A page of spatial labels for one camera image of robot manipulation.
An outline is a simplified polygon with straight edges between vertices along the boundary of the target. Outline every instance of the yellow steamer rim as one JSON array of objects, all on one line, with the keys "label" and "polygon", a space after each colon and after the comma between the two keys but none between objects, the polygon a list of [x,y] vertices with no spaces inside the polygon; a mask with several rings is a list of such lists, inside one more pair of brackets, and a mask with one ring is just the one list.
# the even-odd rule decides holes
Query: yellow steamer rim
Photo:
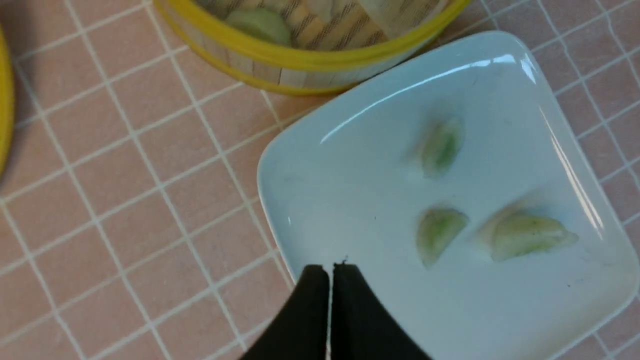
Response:
[{"label": "yellow steamer rim", "polygon": [[13,99],[11,58],[0,28],[0,176],[6,165],[13,134]]},{"label": "yellow steamer rim", "polygon": [[[321,95],[343,92],[405,61],[433,41],[471,0],[449,0],[441,13],[403,36],[344,51],[291,49],[257,40],[207,13],[194,0],[154,2],[194,52],[233,78],[281,94]],[[239,62],[244,64],[229,65]],[[267,75],[254,76],[257,71]]]}]

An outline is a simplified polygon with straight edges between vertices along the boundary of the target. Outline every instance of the green dumpling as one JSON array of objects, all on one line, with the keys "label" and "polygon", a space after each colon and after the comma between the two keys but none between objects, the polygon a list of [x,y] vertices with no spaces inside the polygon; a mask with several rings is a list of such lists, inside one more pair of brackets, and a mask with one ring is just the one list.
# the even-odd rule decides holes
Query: green dumpling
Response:
[{"label": "green dumpling", "polygon": [[533,215],[511,215],[500,221],[493,233],[491,257],[494,261],[570,245],[578,236],[559,221]]},{"label": "green dumpling", "polygon": [[422,264],[430,268],[453,239],[467,226],[469,219],[454,209],[432,209],[418,227],[416,246]]}]

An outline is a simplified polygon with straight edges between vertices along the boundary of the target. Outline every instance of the pink tile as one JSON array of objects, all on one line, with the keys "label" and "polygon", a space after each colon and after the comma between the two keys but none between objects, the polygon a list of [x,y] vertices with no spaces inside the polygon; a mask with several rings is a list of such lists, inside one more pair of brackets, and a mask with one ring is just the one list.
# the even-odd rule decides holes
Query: pink tile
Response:
[{"label": "pink tile", "polygon": [[599,179],[624,165],[609,132],[604,127],[599,127],[580,139],[580,146]]},{"label": "pink tile", "polygon": [[598,330],[604,345],[616,351],[640,332],[640,302],[637,299],[620,315]]},{"label": "pink tile", "polygon": [[275,316],[289,297],[289,289],[276,263],[269,260],[222,286],[220,296],[244,334]]},{"label": "pink tile", "polygon": [[202,99],[238,81],[217,70],[193,51],[187,49],[175,56],[196,99]]},{"label": "pink tile", "polygon": [[122,281],[115,281],[61,314],[87,357],[145,324]]},{"label": "pink tile", "polygon": [[100,83],[95,63],[79,37],[25,59],[22,68],[45,110]]},{"label": "pink tile", "polygon": [[602,4],[602,6],[604,6],[605,9],[609,10],[623,3],[626,3],[628,0],[599,0],[599,1],[600,1],[600,4]]},{"label": "pink tile", "polygon": [[191,105],[169,60],[160,61],[113,84],[131,126],[152,124]]},{"label": "pink tile", "polygon": [[41,120],[16,130],[6,170],[2,174],[0,193],[9,195],[62,169],[62,160]]},{"label": "pink tile", "polygon": [[264,333],[264,330],[265,330],[265,329],[260,329],[259,331],[257,331],[257,332],[255,332],[255,333],[253,333],[252,335],[247,336],[247,337],[244,339],[244,343],[246,344],[246,346],[247,346],[248,348],[251,348],[251,347],[255,344],[255,342],[256,342],[256,341],[258,341],[258,339],[260,339],[260,337],[261,337],[261,336],[262,336],[262,334]]},{"label": "pink tile", "polygon": [[127,277],[151,319],[165,314],[208,287],[186,243],[135,268]]},{"label": "pink tile", "polygon": [[602,360],[605,356],[598,340],[594,336],[589,336],[557,360]]},{"label": "pink tile", "polygon": [[92,30],[88,36],[109,77],[164,54],[157,31],[144,9]]},{"label": "pink tile", "polygon": [[140,0],[71,0],[71,3],[82,25],[89,26],[140,5]]},{"label": "pink tile", "polygon": [[202,105],[202,111],[223,149],[276,125],[260,91],[249,86],[215,97]]},{"label": "pink tile", "polygon": [[63,0],[0,2],[0,24],[16,56],[76,32]]},{"label": "pink tile", "polygon": [[140,142],[162,181],[217,154],[195,110],[140,134]]},{"label": "pink tile", "polygon": [[151,6],[152,16],[156,18],[158,26],[160,26],[160,32],[164,35],[164,38],[168,42],[169,48],[171,50],[177,49],[180,46],[184,46],[184,41],[178,35],[173,32],[169,24],[167,24],[164,17],[158,12],[158,9],[155,6]]},{"label": "pink tile", "polygon": [[167,186],[166,191],[189,232],[242,204],[222,161],[176,181]]},{"label": "pink tile", "polygon": [[33,100],[27,93],[22,80],[15,75],[15,68],[13,70],[13,85],[15,86],[15,122],[16,124],[27,120],[36,115],[36,107],[33,104]]},{"label": "pink tile", "polygon": [[68,174],[18,196],[7,204],[7,208],[31,250],[71,232],[90,219]]},{"label": "pink tile", "polygon": [[46,315],[49,302],[28,263],[0,276],[0,338]]},{"label": "pink tile", "polygon": [[639,157],[640,142],[637,141],[637,135],[640,134],[640,106],[612,120],[610,127],[625,157],[630,161]]},{"label": "pink tile", "polygon": [[531,49],[555,37],[551,25],[535,0],[515,6],[496,16],[495,20],[500,30],[516,35]]},{"label": "pink tile", "polygon": [[287,121],[323,105],[333,99],[333,96],[305,96],[293,97],[287,95],[268,93],[269,100],[273,105],[280,120]]},{"label": "pink tile", "polygon": [[600,124],[600,118],[581,84],[558,95],[557,100],[576,136]]},{"label": "pink tile", "polygon": [[640,359],[640,340],[636,340],[620,354],[616,355],[617,360],[638,360]]},{"label": "pink tile", "polygon": [[54,111],[49,122],[72,163],[129,134],[105,89]]},{"label": "pink tile", "polygon": [[181,237],[169,207],[157,192],[103,220],[102,227],[125,268]]},{"label": "pink tile", "polygon": [[103,214],[155,185],[131,141],[78,165],[75,173],[96,214]]},{"label": "pink tile", "polygon": [[541,2],[560,34],[602,13],[596,0],[542,0]]},{"label": "pink tile", "polygon": [[18,239],[13,235],[4,214],[0,212],[0,268],[18,261],[24,256]]},{"label": "pink tile", "polygon": [[193,239],[213,281],[219,281],[267,253],[247,210],[233,214]]},{"label": "pink tile", "polygon": [[234,339],[231,326],[213,297],[171,316],[157,329],[174,360],[202,359]]},{"label": "pink tile", "polygon": [[566,57],[564,47],[560,42],[553,42],[537,50],[533,55],[540,64],[540,68],[553,91],[578,80],[578,75],[569,62],[569,58]]},{"label": "pink tile", "polygon": [[605,119],[640,100],[640,88],[625,60],[588,79],[587,86]]},{"label": "pink tile", "polygon": [[103,360],[161,360],[164,359],[162,350],[151,332],[145,332],[141,336],[126,343],[122,348]]},{"label": "pink tile", "polygon": [[567,51],[582,75],[587,75],[622,56],[606,19],[592,22],[564,38]]},{"label": "pink tile", "polygon": [[452,42],[454,40],[461,39],[463,37],[482,33],[484,31],[493,31],[493,30],[498,30],[498,28],[495,27],[495,24],[493,23],[493,21],[485,20],[480,22],[479,24],[473,25],[471,28],[468,28],[465,31],[462,31],[462,33],[458,33],[457,35],[453,32],[450,32],[449,28],[446,28],[445,31],[442,32],[440,39],[442,40],[443,43]]},{"label": "pink tile", "polygon": [[626,51],[640,46],[640,1],[632,1],[610,14],[611,27]]},{"label": "pink tile", "polygon": [[629,240],[631,240],[631,244],[634,246],[636,253],[640,254],[640,218],[631,221],[625,226],[625,229],[627,230],[627,235],[629,236]]},{"label": "pink tile", "polygon": [[38,256],[36,263],[58,305],[118,273],[95,227]]},{"label": "pink tile", "polygon": [[633,168],[633,171],[636,173],[636,176],[640,177],[640,161],[637,161],[635,164],[633,164],[632,168]]},{"label": "pink tile", "polygon": [[640,51],[629,56],[631,63],[634,64],[636,74],[640,74]]},{"label": "pink tile", "polygon": [[517,4],[517,2],[519,2],[519,0],[484,0],[484,3],[486,3],[489,11],[492,13],[504,10],[508,6]]},{"label": "pink tile", "polygon": [[269,227],[269,223],[267,222],[267,216],[264,214],[264,210],[260,201],[253,204],[253,212],[255,212],[255,215],[258,217],[260,226],[262,226],[262,230],[264,230],[264,233],[267,235],[267,239],[271,243],[271,247],[277,249],[278,245],[276,244],[276,240],[273,237],[273,233],[271,232],[271,228]]},{"label": "pink tile", "polygon": [[443,39],[450,39],[465,28],[486,19],[489,14],[480,0],[472,1],[442,32]]},{"label": "pink tile", "polygon": [[256,178],[260,156],[278,132],[278,130],[270,131],[241,148],[234,150],[227,156],[240,185],[243,187],[245,195],[249,199],[258,195]]},{"label": "pink tile", "polygon": [[238,360],[244,355],[242,349],[238,346],[232,347],[231,350],[216,357],[216,360]]},{"label": "pink tile", "polygon": [[620,221],[625,221],[640,211],[640,192],[629,171],[624,170],[602,183],[611,205]]},{"label": "pink tile", "polygon": [[77,360],[78,355],[67,334],[53,318],[50,318],[0,347],[0,359]]}]

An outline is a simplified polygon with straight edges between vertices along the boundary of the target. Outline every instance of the bamboo steamer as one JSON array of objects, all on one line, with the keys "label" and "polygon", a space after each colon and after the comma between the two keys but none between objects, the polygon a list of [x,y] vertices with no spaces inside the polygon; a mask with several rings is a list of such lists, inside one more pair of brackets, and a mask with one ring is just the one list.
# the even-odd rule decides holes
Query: bamboo steamer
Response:
[{"label": "bamboo steamer", "polygon": [[[176,34],[211,65],[249,85],[289,95],[339,93],[392,68],[433,41],[471,2],[337,0],[342,7],[325,21],[326,15],[312,13],[302,0],[154,1]],[[286,20],[295,48],[249,37],[222,20],[236,8],[256,7]],[[381,16],[386,22],[373,20]]]}]

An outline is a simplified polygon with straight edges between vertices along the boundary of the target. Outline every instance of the white grout line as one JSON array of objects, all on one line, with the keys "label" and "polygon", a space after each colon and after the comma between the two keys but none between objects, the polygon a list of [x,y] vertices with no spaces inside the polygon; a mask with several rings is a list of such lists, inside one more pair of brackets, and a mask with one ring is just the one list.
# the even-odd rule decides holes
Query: white grout line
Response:
[{"label": "white grout line", "polygon": [[54,178],[56,178],[56,177],[58,177],[60,175],[63,175],[65,173],[67,173],[67,171],[64,168],[56,170],[56,171],[52,172],[51,174],[43,176],[43,178],[41,178],[41,179],[39,179],[37,181],[34,181],[33,183],[28,184],[25,187],[23,187],[21,189],[18,189],[16,191],[8,194],[7,196],[4,196],[3,197],[4,201],[9,203],[11,200],[15,199],[16,197],[18,197],[18,196],[20,196],[22,194],[28,193],[31,190],[39,187],[40,185],[42,185],[44,183],[48,183],[49,181],[53,180]]},{"label": "white grout line", "polygon": [[147,325],[144,325],[143,327],[140,327],[139,329],[135,330],[134,332],[130,333],[129,335],[123,337],[122,339],[119,339],[118,341],[114,342],[113,344],[111,344],[110,346],[102,349],[100,352],[98,352],[98,354],[95,354],[94,356],[91,357],[90,360],[99,360],[102,359],[106,356],[109,356],[111,354],[113,354],[114,352],[120,350],[121,348],[124,347],[124,345],[128,344],[129,342],[139,338],[140,336],[142,336],[143,334],[146,334],[147,331],[149,330]]},{"label": "white grout line", "polygon": [[575,138],[578,140],[581,140],[587,136],[589,136],[589,134],[593,133],[594,131],[596,131],[597,129],[599,129],[601,126],[604,126],[604,124],[610,124],[612,121],[616,120],[617,118],[623,116],[624,114],[630,112],[631,110],[633,110],[634,108],[636,108],[637,106],[640,106],[640,101],[636,101],[633,104],[627,106],[626,108],[622,109],[621,111],[615,113],[613,116],[611,116],[610,118],[606,119],[604,122],[600,122],[599,124],[593,126],[592,128],[585,130],[584,132],[582,132],[579,135],[576,135]]},{"label": "white grout line", "polygon": [[[83,90],[82,92],[79,92],[78,94],[73,95],[69,99],[62,100],[61,102],[59,102],[59,103],[51,106],[50,108],[47,108],[46,110],[44,110],[43,113],[44,113],[44,115],[50,115],[51,113],[53,113],[55,111],[58,111],[58,110],[64,108],[65,106],[67,106],[69,104],[72,104],[73,102],[76,102],[77,100],[80,100],[83,97],[86,97],[87,95],[90,95],[90,94],[92,94],[92,93],[94,93],[94,92],[96,92],[96,91],[98,91],[100,89],[103,89],[105,87],[105,85],[116,83],[117,81],[120,81],[121,79],[126,78],[127,76],[129,76],[131,74],[134,74],[135,72],[138,72],[140,70],[146,69],[148,67],[151,67],[151,66],[159,63],[160,61],[168,59],[169,56],[172,53],[179,53],[181,51],[185,51],[187,48],[188,48],[188,46],[184,45],[184,46],[179,47],[177,49],[171,50],[170,53],[162,54],[162,55],[158,56],[157,58],[151,59],[151,60],[146,61],[146,62],[144,62],[142,64],[139,64],[139,65],[136,65],[136,66],[132,67],[131,69],[128,69],[126,71],[123,71],[123,72],[111,77],[111,78],[106,79],[105,81],[99,83],[98,85],[92,86],[92,87],[90,87],[90,88],[88,88],[86,90]],[[30,118],[27,118],[27,119],[25,119],[23,121],[20,121],[15,126],[15,128],[16,129],[20,129],[20,128],[30,124],[31,122],[39,119],[40,117],[41,117],[41,114],[33,115]]]},{"label": "white grout line", "polygon": [[26,262],[28,262],[27,258],[20,258],[8,265],[5,265],[4,267],[0,268],[0,276],[4,276],[5,274],[14,271],[17,267],[23,265]]},{"label": "white grout line", "polygon": [[[112,15],[110,17],[107,17],[105,19],[102,19],[102,20],[96,22],[95,24],[87,26],[86,30],[87,31],[91,31],[91,30],[97,29],[97,28],[99,28],[99,27],[101,27],[103,25],[106,25],[106,24],[110,23],[110,22],[116,21],[116,20],[120,19],[121,17],[125,17],[125,16],[127,16],[127,15],[129,15],[131,13],[134,13],[134,12],[142,9],[143,7],[144,6],[142,4],[133,6],[132,8],[126,9],[121,13]],[[61,37],[61,38],[59,38],[57,40],[54,40],[54,41],[52,41],[52,42],[50,42],[50,43],[48,43],[48,44],[46,44],[46,45],[44,45],[42,47],[39,47],[38,49],[27,51],[26,53],[20,55],[17,58],[17,60],[18,61],[25,60],[25,59],[30,58],[30,57],[38,54],[38,53],[41,53],[43,51],[49,50],[49,49],[51,49],[53,47],[56,47],[58,45],[62,45],[65,42],[68,42],[68,41],[71,41],[71,40],[73,40],[75,38],[78,38],[79,36],[80,36],[80,33],[73,33],[73,34],[65,35],[64,37]]]},{"label": "white grout line", "polygon": [[[132,129],[131,129],[131,125],[127,119],[126,114],[124,113],[124,110],[122,109],[122,107],[120,106],[120,103],[118,102],[118,99],[115,95],[115,92],[113,91],[113,88],[111,86],[111,83],[107,83],[107,75],[104,71],[104,69],[102,68],[102,64],[100,63],[100,60],[97,56],[97,54],[95,53],[95,49],[93,48],[93,45],[91,44],[91,42],[89,41],[89,38],[86,34],[86,30],[83,29],[82,24],[80,23],[80,20],[77,17],[76,14],[76,10],[74,9],[73,5],[71,4],[70,0],[65,0],[65,4],[71,14],[71,17],[73,18],[74,23],[76,24],[76,27],[79,30],[80,36],[83,39],[84,45],[87,48],[87,51],[89,52],[90,56],[92,57],[93,62],[95,63],[95,66],[98,70],[98,73],[100,74],[100,78],[102,79],[103,82],[106,83],[106,88],[107,91],[109,93],[109,95],[111,96],[113,102],[115,103],[115,106],[118,110],[118,112],[120,113],[120,116],[122,117],[122,119],[125,121],[125,124],[127,125],[127,129],[129,130],[129,133],[131,134]],[[89,215],[91,217],[92,222],[95,224],[96,228],[98,229],[98,232],[100,233],[100,237],[102,238],[102,241],[104,242],[105,246],[107,247],[107,249],[109,250],[109,253],[111,254],[111,257],[113,258],[113,261],[116,264],[116,267],[118,269],[118,274],[120,274],[120,276],[122,277],[122,281],[125,285],[125,287],[127,288],[127,291],[131,294],[131,297],[133,298],[133,301],[135,302],[135,304],[137,305],[138,309],[140,310],[140,313],[142,314],[142,317],[145,319],[146,324],[150,327],[150,330],[152,332],[152,334],[154,335],[156,341],[158,342],[158,345],[163,353],[163,355],[165,356],[165,358],[167,360],[172,360],[171,355],[169,354],[169,351],[167,351],[166,346],[164,345],[164,342],[162,341],[157,329],[151,324],[151,319],[147,313],[147,310],[144,308],[142,301],[140,301],[140,299],[138,298],[138,295],[136,294],[136,292],[134,291],[133,287],[131,286],[131,283],[129,282],[129,279],[127,278],[127,276],[124,274],[124,270],[122,268],[122,264],[120,263],[120,259],[118,258],[113,246],[111,245],[111,242],[109,241],[109,238],[107,237],[106,233],[104,232],[104,229],[102,228],[102,224],[98,221],[97,216],[93,210],[92,205],[90,204],[89,200],[86,197],[86,194],[84,194],[84,190],[82,188],[82,186],[80,185],[79,181],[76,178],[76,175],[74,174],[73,169],[71,168],[71,166],[68,163],[67,157],[65,156],[64,152],[62,151],[62,148],[60,147],[57,138],[55,137],[53,131],[51,131],[50,127],[47,126],[48,131],[49,131],[49,136],[51,136],[53,138],[54,144],[56,146],[56,148],[58,149],[59,153],[60,153],[60,157],[62,158],[64,164],[65,164],[65,168],[67,168],[67,170],[69,171],[69,174],[71,175],[71,178],[73,180],[74,185],[76,186],[80,197],[82,198],[84,205],[87,207],[87,210],[89,211]]]},{"label": "white grout line", "polygon": [[[46,121],[47,117],[44,115],[44,112],[42,110],[40,102],[36,98],[36,95],[35,95],[33,89],[31,88],[31,85],[28,83],[28,81],[26,81],[26,75],[25,75],[24,71],[22,70],[22,67],[20,66],[20,64],[17,61],[14,60],[13,62],[14,62],[14,67],[15,67],[15,73],[20,78],[20,80],[24,83],[25,92],[29,95],[29,98],[31,99],[31,101],[33,103],[33,106],[36,108],[36,111],[40,114],[40,117],[42,118],[42,122],[43,122],[44,128],[47,131],[47,135],[52,139],[52,143],[53,143],[54,147],[56,148],[56,152],[58,153],[59,156],[61,156],[61,159],[63,160],[63,164],[65,164],[65,170],[67,172],[69,172],[69,175],[72,178],[72,180],[74,182],[74,185],[77,186],[77,179],[76,179],[75,175],[72,174],[70,169],[68,168],[68,163],[66,163],[66,158],[63,157],[64,154],[62,152],[62,148],[60,147],[60,144],[58,143],[57,139],[55,139],[55,137],[53,135],[53,131],[51,130],[51,127],[50,127],[48,121]],[[56,321],[58,321],[58,323],[60,324],[60,327],[65,331],[65,334],[69,338],[69,342],[71,342],[71,345],[73,346],[73,348],[76,351],[76,353],[77,353],[78,357],[80,358],[80,360],[85,360],[86,356],[84,355],[84,352],[82,351],[82,348],[80,347],[79,343],[77,342],[75,336],[71,333],[71,330],[69,329],[69,326],[67,325],[67,323],[60,316],[60,312],[58,311],[58,308],[56,307],[56,303],[55,303],[55,301],[53,299],[53,296],[51,295],[51,292],[49,291],[49,287],[46,284],[46,282],[44,280],[44,277],[42,276],[42,273],[40,273],[40,269],[38,269],[38,267],[36,266],[36,263],[33,260],[33,256],[31,254],[31,252],[29,251],[29,248],[26,245],[26,242],[24,241],[24,238],[22,238],[22,233],[18,229],[17,224],[14,222],[13,217],[11,216],[11,214],[9,213],[9,211],[8,211],[8,209],[6,207],[6,203],[5,203],[4,199],[0,199],[0,207],[2,207],[2,210],[4,211],[4,215],[5,215],[6,219],[7,219],[7,222],[9,223],[10,227],[12,228],[15,237],[18,239],[18,242],[20,243],[20,246],[22,247],[22,250],[24,251],[27,260],[31,264],[31,267],[33,268],[34,273],[38,277],[38,281],[42,285],[44,293],[47,296],[47,300],[49,301],[49,304],[51,305],[53,316],[55,317]]]},{"label": "white grout line", "polygon": [[260,90],[260,94],[262,94],[264,101],[267,103],[267,107],[269,108],[269,111],[273,115],[273,118],[276,119],[276,124],[278,124],[280,131],[282,131],[284,129],[284,125],[282,124],[282,121],[280,121],[280,116],[278,115],[275,108],[273,107],[273,103],[271,102],[271,99],[269,99],[269,95],[267,95],[267,92],[264,90]]},{"label": "white grout line", "polygon": [[236,347],[238,345],[239,345],[239,343],[237,342],[237,340],[234,340],[234,341],[226,344],[225,346],[221,347],[215,353],[205,357],[203,360],[215,360],[215,359],[219,358],[220,356],[225,355],[227,352],[231,351],[231,349],[233,349],[234,347]]},{"label": "white grout line", "polygon": [[626,343],[622,344],[616,350],[609,351],[609,349],[606,346],[604,346],[605,353],[610,354],[611,359],[615,359],[616,356],[620,355],[621,352],[631,347],[631,345],[633,345],[636,341],[640,341],[640,333],[636,334],[633,338],[629,339]]},{"label": "white grout line", "polygon": [[27,332],[35,329],[36,327],[42,325],[45,321],[54,318],[55,320],[57,320],[57,318],[54,317],[53,313],[48,313],[45,316],[36,319],[30,323],[28,323],[27,325],[21,327],[20,329],[17,329],[16,331],[12,332],[11,334],[3,337],[2,339],[0,339],[0,348],[4,347],[5,345],[9,344],[10,342],[16,340],[17,338],[21,337],[22,335],[25,335]]},{"label": "white grout line", "polygon": [[600,334],[598,333],[598,331],[594,331],[593,332],[593,337],[596,339],[598,344],[600,344],[600,347],[602,348],[602,351],[604,351],[605,358],[606,359],[613,359],[613,356],[611,355],[611,352],[607,348],[607,345],[605,345],[604,341],[602,341],[602,338],[600,337]]},{"label": "white grout line", "polygon": [[[638,90],[640,90],[640,78],[638,77],[638,74],[636,72],[636,68],[634,67],[634,64],[631,62],[630,54],[625,50],[625,47],[622,45],[622,42],[620,41],[620,38],[618,38],[618,35],[613,30],[613,25],[611,24],[611,12],[610,11],[606,11],[604,6],[602,6],[602,3],[600,2],[600,0],[598,0],[597,3],[598,3],[598,6],[600,7],[600,9],[605,12],[605,16],[607,17],[607,25],[609,27],[609,31],[611,32],[611,36],[613,36],[613,39],[616,41],[616,44],[618,45],[618,47],[620,48],[620,50],[624,54],[624,58],[627,60],[627,65],[631,68],[631,73],[633,73],[634,79],[636,80],[636,86],[637,86]],[[613,132],[611,133],[611,136],[612,136],[616,146],[620,147],[620,145],[618,144],[618,140],[613,135]],[[629,164],[629,159],[627,159],[627,157],[624,155],[624,153],[622,151],[620,151],[620,152],[622,153],[623,161],[625,162],[626,166],[629,168],[631,176],[633,177],[634,182],[636,183],[637,189],[640,191],[640,179],[638,179],[638,176],[637,176],[636,172],[634,172],[631,169],[631,166]]]},{"label": "white grout line", "polygon": [[[147,6],[147,13],[149,14],[149,17],[151,18],[151,21],[153,22],[154,26],[156,27],[156,32],[160,36],[160,40],[162,41],[162,43],[164,45],[164,48],[169,50],[170,47],[169,47],[169,44],[168,44],[168,42],[166,40],[166,37],[164,36],[164,33],[160,29],[160,26],[159,26],[159,24],[157,22],[157,19],[154,16],[154,14],[152,13],[152,10],[151,10],[150,6]],[[231,180],[233,181],[233,183],[234,183],[234,185],[236,187],[236,190],[240,194],[240,197],[242,198],[244,205],[246,206],[247,210],[249,211],[249,214],[251,215],[251,218],[253,220],[254,225],[259,230],[260,235],[262,236],[262,240],[266,244],[267,249],[269,249],[269,253],[273,256],[273,251],[272,251],[273,249],[272,249],[272,246],[271,246],[271,242],[268,240],[268,237],[266,236],[266,234],[265,234],[265,232],[264,232],[264,230],[263,230],[263,228],[262,228],[262,226],[260,224],[260,221],[257,218],[257,216],[256,216],[256,214],[255,214],[255,212],[253,210],[253,206],[251,206],[251,204],[249,202],[249,199],[247,198],[246,194],[244,193],[244,191],[242,189],[242,186],[240,185],[240,182],[238,181],[233,168],[230,166],[230,164],[228,162],[228,159],[225,156],[225,152],[224,152],[222,146],[220,145],[218,139],[216,138],[216,136],[215,136],[215,134],[213,132],[213,129],[209,125],[209,122],[207,121],[207,117],[205,116],[204,112],[202,111],[202,108],[200,107],[200,103],[198,103],[196,97],[193,95],[193,90],[189,86],[189,83],[187,82],[187,79],[186,79],[184,73],[182,72],[182,69],[178,65],[178,62],[175,59],[174,55],[171,55],[171,62],[173,63],[173,67],[174,67],[176,73],[178,74],[178,76],[180,77],[180,80],[182,81],[182,85],[184,86],[187,94],[189,95],[189,98],[191,99],[191,102],[195,105],[196,112],[200,116],[200,120],[202,121],[202,125],[207,130],[207,133],[209,134],[209,138],[211,138],[211,141],[213,142],[216,150],[218,151],[218,154],[221,155],[221,160],[222,160],[225,168],[227,168],[229,176],[231,177]],[[211,279],[211,277],[209,276],[209,272],[206,270],[206,268],[202,264],[202,260],[200,259],[200,256],[199,256],[198,252],[193,247],[193,244],[191,244],[191,242],[189,242],[189,247],[191,248],[194,257],[198,261],[198,264],[201,266],[201,270],[202,270],[203,274],[205,275],[205,278],[207,279],[207,282],[209,283],[209,286],[214,288],[214,282]],[[280,271],[281,275],[284,276],[284,270],[282,269],[282,266],[281,266],[280,262],[278,261],[278,259],[276,257],[274,257],[273,259],[275,260],[276,266],[278,267],[278,270]],[[244,340],[240,337],[240,333],[239,333],[239,331],[237,329],[237,326],[236,326],[231,314],[229,313],[229,310],[227,309],[227,306],[225,305],[222,297],[220,296],[220,294],[218,293],[217,289],[215,289],[215,288],[214,288],[214,294],[215,294],[216,298],[218,299],[218,302],[220,303],[220,307],[222,308],[222,311],[223,311],[225,317],[227,317],[227,320],[229,321],[229,324],[231,325],[231,329],[233,330],[234,335],[236,336],[236,339],[240,343],[240,346],[242,347],[242,349],[246,350],[246,344],[244,343]]]},{"label": "white grout line", "polygon": [[[548,23],[550,24],[553,32],[556,34],[556,36],[559,37],[559,32],[556,29],[556,26],[554,25],[554,23],[551,21],[551,18],[549,17],[549,14],[547,13],[547,9],[542,5],[542,2],[540,0],[536,0],[536,1],[538,2],[538,5],[542,9],[542,12],[544,13],[544,15],[545,15]],[[566,42],[564,41],[564,38],[559,37],[559,41],[560,41],[560,44],[562,44],[562,46],[564,47],[565,56],[567,57],[567,59],[571,63],[571,66],[573,67],[573,69],[576,71],[577,74],[580,74],[580,71],[578,70],[578,66],[576,66],[573,58],[569,55],[568,47],[566,45]],[[628,61],[628,54],[622,48],[621,48],[621,51],[623,52],[623,56],[621,58],[622,59],[627,59],[627,61]],[[623,161],[623,168],[622,169],[623,170],[629,170],[629,172],[631,173],[631,175],[634,178],[634,182],[636,183],[636,188],[638,189],[638,191],[640,191],[640,185],[638,184],[637,176],[635,174],[633,174],[633,171],[630,169],[629,162],[627,161],[626,157],[624,156],[624,153],[623,153],[622,149],[620,148],[620,145],[619,145],[618,141],[616,140],[616,137],[614,136],[613,132],[611,131],[611,128],[609,127],[609,123],[606,121],[605,117],[602,115],[602,112],[600,111],[600,108],[598,107],[597,103],[593,99],[593,96],[591,95],[591,92],[589,91],[589,87],[586,85],[586,78],[587,77],[580,76],[579,77],[580,84],[582,85],[582,87],[583,87],[583,89],[584,89],[584,91],[585,91],[585,93],[587,95],[587,98],[589,99],[589,102],[591,103],[591,105],[595,109],[596,114],[598,115],[598,118],[600,119],[600,122],[602,123],[602,127],[604,127],[604,129],[607,131],[607,133],[611,137],[611,139],[613,141],[613,145],[616,148],[616,152],[618,153],[618,156]]]}]

